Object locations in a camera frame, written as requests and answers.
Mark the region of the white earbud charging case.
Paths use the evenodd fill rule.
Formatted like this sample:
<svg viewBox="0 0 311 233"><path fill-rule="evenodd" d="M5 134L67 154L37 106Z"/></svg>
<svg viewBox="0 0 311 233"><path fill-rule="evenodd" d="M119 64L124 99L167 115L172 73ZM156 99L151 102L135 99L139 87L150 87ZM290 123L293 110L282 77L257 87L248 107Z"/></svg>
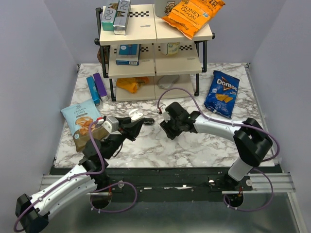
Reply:
<svg viewBox="0 0 311 233"><path fill-rule="evenodd" d="M129 112L131 122L137 121L143 118L143 112L140 109L133 109Z"/></svg>

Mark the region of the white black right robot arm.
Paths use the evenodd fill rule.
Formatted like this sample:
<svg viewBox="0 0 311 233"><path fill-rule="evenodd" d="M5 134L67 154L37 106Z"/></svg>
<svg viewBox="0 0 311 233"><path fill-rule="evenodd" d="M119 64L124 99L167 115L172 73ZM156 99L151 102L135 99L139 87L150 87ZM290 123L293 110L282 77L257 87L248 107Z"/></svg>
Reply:
<svg viewBox="0 0 311 233"><path fill-rule="evenodd" d="M223 179L229 190L241 185L244 176L263 162L273 145L271 137L253 118L245 121L211 118L201 111L189 113L178 102L173 102L160 113L164 118L160 126L171 140L189 132L211 134L235 143L239 158Z"/></svg>

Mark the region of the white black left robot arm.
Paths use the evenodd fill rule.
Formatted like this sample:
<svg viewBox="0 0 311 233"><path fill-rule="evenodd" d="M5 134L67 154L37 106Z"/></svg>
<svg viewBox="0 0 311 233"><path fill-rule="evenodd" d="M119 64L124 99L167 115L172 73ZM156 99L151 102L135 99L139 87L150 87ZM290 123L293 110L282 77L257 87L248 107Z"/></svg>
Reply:
<svg viewBox="0 0 311 233"><path fill-rule="evenodd" d="M138 119L109 116L91 122L88 127L90 140L79 164L45 189L31 196L23 194L17 199L14 232L41 232L56 213L84 194L110 192L112 187L120 185L133 187L125 181L111 183L105 170L107 160L126 139L136 140L144 121L142 116Z"/></svg>

